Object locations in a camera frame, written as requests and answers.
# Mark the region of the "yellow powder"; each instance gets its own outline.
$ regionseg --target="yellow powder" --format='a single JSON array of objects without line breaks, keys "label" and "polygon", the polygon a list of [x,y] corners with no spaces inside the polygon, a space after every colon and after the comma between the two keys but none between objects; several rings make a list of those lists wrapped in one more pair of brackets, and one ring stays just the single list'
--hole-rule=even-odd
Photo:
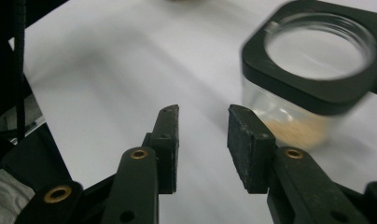
[{"label": "yellow powder", "polygon": [[291,147],[309,149],[323,142],[327,137],[327,121],[324,119],[285,122],[265,120],[264,124],[279,141]]}]

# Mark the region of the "black cable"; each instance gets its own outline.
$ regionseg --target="black cable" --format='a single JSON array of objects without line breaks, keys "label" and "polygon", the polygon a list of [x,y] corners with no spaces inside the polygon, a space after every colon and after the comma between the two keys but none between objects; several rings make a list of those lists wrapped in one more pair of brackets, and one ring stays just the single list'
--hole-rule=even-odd
[{"label": "black cable", "polygon": [[14,0],[14,72],[16,83],[17,138],[25,137],[25,106],[23,97],[23,55],[25,42],[25,0]]}]

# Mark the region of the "white table surface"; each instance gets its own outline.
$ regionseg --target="white table surface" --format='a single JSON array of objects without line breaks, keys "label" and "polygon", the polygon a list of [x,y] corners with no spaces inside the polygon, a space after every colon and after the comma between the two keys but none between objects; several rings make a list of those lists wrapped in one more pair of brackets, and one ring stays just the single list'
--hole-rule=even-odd
[{"label": "white table surface", "polygon": [[[71,0],[26,32],[25,70],[74,180],[114,174],[158,111],[180,105],[177,193],[160,223],[272,223],[227,149],[241,103],[240,50],[281,0]],[[377,1],[329,1],[377,12]],[[369,94],[312,155],[336,182],[377,180],[377,96]]]}]

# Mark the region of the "black plastic frame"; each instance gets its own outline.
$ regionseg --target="black plastic frame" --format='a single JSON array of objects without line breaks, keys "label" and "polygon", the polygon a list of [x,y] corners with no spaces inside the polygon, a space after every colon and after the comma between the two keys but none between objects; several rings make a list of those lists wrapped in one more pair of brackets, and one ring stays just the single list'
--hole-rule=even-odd
[{"label": "black plastic frame", "polygon": [[[330,81],[298,77],[280,68],[265,49],[267,27],[301,13],[329,13],[361,24],[375,39],[372,63],[356,75]],[[377,13],[319,1],[287,3],[246,42],[242,59],[245,78],[261,88],[315,114],[342,114],[377,85]]]}]

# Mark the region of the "black mechanical arm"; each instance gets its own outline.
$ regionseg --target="black mechanical arm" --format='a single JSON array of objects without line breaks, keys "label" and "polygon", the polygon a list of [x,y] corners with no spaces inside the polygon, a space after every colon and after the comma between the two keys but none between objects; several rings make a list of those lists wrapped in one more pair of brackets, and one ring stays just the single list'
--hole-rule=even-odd
[{"label": "black mechanical arm", "polygon": [[377,182],[364,194],[336,184],[307,152],[278,148],[252,110],[231,105],[229,111],[228,147],[235,167],[250,194],[268,192],[274,223],[377,223]]},{"label": "black mechanical arm", "polygon": [[115,175],[83,190],[75,181],[41,189],[16,223],[159,223],[159,194],[176,191],[178,106],[163,108],[141,147],[124,152]]}]

